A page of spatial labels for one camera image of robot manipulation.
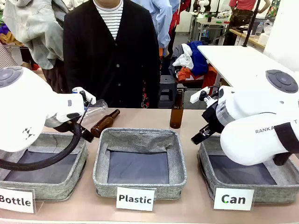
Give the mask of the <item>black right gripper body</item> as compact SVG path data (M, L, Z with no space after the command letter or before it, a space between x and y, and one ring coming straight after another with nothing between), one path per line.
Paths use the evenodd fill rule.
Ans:
M220 123L216 116L216 108L218 103L215 102L211 106L209 106L202 114L202 117L210 125L212 134L221 133L224 129L224 126Z

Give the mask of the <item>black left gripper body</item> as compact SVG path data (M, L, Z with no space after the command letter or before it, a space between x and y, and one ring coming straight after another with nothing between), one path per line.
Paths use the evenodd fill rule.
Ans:
M78 123L78 120L79 117L73 118L57 127L54 127L54 129L60 133L72 132L72 133L78 133L79 135L82 135L82 128L81 125Z

